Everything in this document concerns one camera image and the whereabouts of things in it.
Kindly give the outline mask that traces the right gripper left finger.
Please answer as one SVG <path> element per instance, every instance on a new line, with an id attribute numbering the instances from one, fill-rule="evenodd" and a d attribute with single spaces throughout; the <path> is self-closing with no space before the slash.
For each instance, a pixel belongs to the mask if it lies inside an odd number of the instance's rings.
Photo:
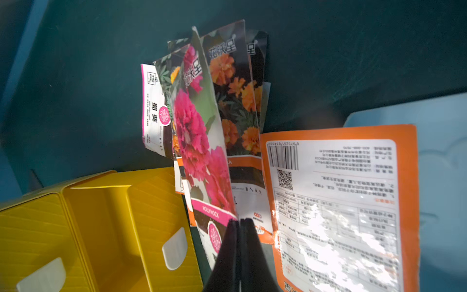
<path id="1" fill-rule="evenodd" d="M 204 286 L 204 292 L 239 292 L 240 291 L 240 265 L 237 251 L 239 238 L 239 222 L 230 220 L 224 241 L 221 245 L 218 259 Z"/>

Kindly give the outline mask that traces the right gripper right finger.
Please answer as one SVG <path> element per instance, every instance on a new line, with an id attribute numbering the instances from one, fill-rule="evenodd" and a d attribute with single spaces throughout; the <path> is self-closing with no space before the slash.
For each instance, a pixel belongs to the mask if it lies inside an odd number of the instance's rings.
<path id="1" fill-rule="evenodd" d="M 240 220 L 240 291 L 279 292 L 252 219 Z"/>

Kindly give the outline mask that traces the yellow top drawer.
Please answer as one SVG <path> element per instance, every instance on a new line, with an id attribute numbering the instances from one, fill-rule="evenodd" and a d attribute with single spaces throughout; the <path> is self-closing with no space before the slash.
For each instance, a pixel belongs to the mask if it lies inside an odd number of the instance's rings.
<path id="1" fill-rule="evenodd" d="M 103 173 L 65 187 L 62 196 L 95 292 L 203 289 L 173 168 Z M 162 248 L 178 231 L 187 253 L 170 270 Z"/>

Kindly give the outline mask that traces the orange white-label seed bag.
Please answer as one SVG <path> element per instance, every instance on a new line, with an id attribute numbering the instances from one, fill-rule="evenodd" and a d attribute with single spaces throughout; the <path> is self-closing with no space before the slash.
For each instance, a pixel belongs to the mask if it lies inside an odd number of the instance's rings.
<path id="1" fill-rule="evenodd" d="M 414 125 L 260 136 L 273 253 L 285 292 L 417 292 Z"/>

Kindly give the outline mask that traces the pink flower seed bag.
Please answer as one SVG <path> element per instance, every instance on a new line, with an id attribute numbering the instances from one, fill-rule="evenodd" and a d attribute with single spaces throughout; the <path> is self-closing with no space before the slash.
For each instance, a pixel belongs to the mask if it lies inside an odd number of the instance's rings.
<path id="1" fill-rule="evenodd" d="M 237 220 L 225 137 L 202 41 L 196 27 L 176 51 L 181 71 L 174 81 L 173 121 L 190 204 L 210 268 L 214 268 L 228 222 Z"/>
<path id="2" fill-rule="evenodd" d="M 142 140 L 145 148 L 169 159 L 176 156 L 173 108 L 177 93 L 186 88 L 181 81 L 185 52 L 182 48 L 141 65 Z"/>

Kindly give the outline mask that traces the yellow drawer cabinet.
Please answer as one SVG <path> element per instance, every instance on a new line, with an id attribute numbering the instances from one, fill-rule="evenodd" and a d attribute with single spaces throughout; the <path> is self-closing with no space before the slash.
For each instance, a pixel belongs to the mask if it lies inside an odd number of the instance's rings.
<path id="1" fill-rule="evenodd" d="M 1 203 L 1 291 L 55 259 L 65 272 L 62 291 L 96 292 L 96 278 L 64 193 L 72 186 L 108 175 L 101 172 L 65 181 Z"/>

